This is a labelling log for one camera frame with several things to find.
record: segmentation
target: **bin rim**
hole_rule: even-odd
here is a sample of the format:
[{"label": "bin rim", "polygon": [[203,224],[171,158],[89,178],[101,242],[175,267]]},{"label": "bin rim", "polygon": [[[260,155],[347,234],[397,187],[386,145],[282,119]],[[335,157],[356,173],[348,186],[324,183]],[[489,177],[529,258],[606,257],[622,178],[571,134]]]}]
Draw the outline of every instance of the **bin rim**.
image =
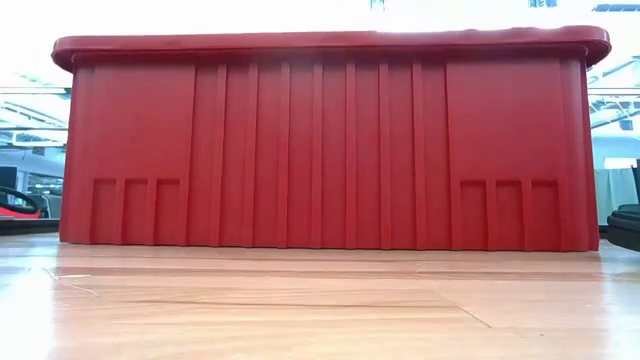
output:
[{"label": "bin rim", "polygon": [[564,26],[555,29],[533,27],[504,30],[460,30],[427,33],[376,31],[68,36],[58,39],[52,52],[56,65],[73,72],[74,57],[82,54],[144,54],[196,52],[216,54],[228,51],[282,49],[411,49],[440,47],[466,49],[509,47],[584,48],[584,60],[591,67],[611,51],[609,33],[596,26]]}]

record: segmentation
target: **wooden floor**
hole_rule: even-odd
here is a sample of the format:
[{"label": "wooden floor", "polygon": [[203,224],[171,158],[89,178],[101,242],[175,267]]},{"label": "wooden floor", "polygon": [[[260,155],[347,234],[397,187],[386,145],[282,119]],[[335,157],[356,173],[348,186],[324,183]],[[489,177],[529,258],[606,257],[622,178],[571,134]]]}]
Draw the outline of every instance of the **wooden floor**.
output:
[{"label": "wooden floor", "polygon": [[0,359],[640,359],[640,253],[0,237]]}]

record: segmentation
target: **plastic storage container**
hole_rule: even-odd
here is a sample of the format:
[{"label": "plastic storage container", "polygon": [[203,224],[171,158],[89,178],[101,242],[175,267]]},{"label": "plastic storage container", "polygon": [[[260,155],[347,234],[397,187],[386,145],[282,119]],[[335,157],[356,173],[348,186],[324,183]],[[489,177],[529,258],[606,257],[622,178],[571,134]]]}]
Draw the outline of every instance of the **plastic storage container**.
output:
[{"label": "plastic storage container", "polygon": [[68,37],[60,238],[598,249],[595,27]]}]

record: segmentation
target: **red plastic surface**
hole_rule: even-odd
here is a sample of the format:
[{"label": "red plastic surface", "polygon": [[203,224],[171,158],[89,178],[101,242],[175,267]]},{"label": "red plastic surface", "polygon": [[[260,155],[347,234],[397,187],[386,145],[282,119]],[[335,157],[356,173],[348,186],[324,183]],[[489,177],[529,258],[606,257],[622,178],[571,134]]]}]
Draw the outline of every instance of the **red plastic surface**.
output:
[{"label": "red plastic surface", "polygon": [[594,27],[70,37],[61,240],[597,250]]}]

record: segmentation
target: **red plastic bin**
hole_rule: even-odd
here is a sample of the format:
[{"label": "red plastic bin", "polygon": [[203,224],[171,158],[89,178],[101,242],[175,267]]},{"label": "red plastic bin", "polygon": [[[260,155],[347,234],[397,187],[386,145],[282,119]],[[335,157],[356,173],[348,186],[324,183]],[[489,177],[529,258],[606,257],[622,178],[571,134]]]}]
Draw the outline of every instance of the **red plastic bin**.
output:
[{"label": "red plastic bin", "polygon": [[80,36],[61,241],[598,249],[606,31]]}]

